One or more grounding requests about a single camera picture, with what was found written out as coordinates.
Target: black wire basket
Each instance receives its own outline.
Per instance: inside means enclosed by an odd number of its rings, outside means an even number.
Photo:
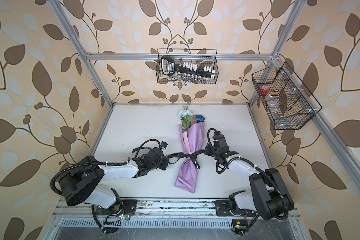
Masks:
[[[302,81],[302,87],[293,83],[288,76],[289,69],[284,63],[281,67],[268,67],[252,74],[253,85],[275,130],[301,129],[322,109]],[[309,103],[302,91],[319,107]]]
[[[217,50],[159,48],[157,50],[156,76],[158,83],[216,84]]]

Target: black tool in basket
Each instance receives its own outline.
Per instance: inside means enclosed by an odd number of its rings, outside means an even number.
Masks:
[[[296,86],[288,74],[293,74],[284,63],[281,67],[268,67],[252,74],[253,85],[264,105],[275,130],[301,129],[322,106],[309,88],[296,75],[301,86]]]
[[[158,83],[206,83],[216,84],[217,50],[166,48],[157,50],[156,76]]]

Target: purple wrapping paper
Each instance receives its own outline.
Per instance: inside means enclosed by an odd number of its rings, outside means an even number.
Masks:
[[[185,154],[191,154],[196,151],[199,151],[204,143],[204,122],[198,122],[193,124],[187,131],[188,143],[190,152],[187,150],[186,142],[184,142],[183,127],[179,125],[180,130],[180,139],[183,146],[183,152]],[[197,180],[198,170],[193,164],[192,160],[187,157],[185,162],[180,168],[180,171],[177,175],[177,180],[175,187],[186,190],[191,193],[195,193],[196,189],[196,180]]]

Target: wallpaper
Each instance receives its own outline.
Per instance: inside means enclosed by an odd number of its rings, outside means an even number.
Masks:
[[[216,49],[271,53],[292,0],[61,0],[92,53]]]
[[[254,87],[251,74],[261,61],[218,61],[216,84],[173,82],[156,78],[154,61],[98,60],[96,70],[115,103],[246,103]]]
[[[43,235],[59,169],[86,156],[108,110],[45,1],[0,1],[0,239]]]
[[[270,126],[254,106],[273,163],[312,240],[360,239],[360,190],[312,121],[298,131]]]
[[[281,59],[360,161],[360,0],[308,1]]]

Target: bouquet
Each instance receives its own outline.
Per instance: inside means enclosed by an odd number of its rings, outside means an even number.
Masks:
[[[179,125],[180,139],[184,152],[171,154],[169,157],[186,157],[185,162],[177,175],[175,187],[195,193],[197,173],[200,165],[197,162],[197,155],[204,152],[201,150],[204,143],[204,121],[202,115],[193,116],[192,112],[184,107],[178,113],[182,124]]]

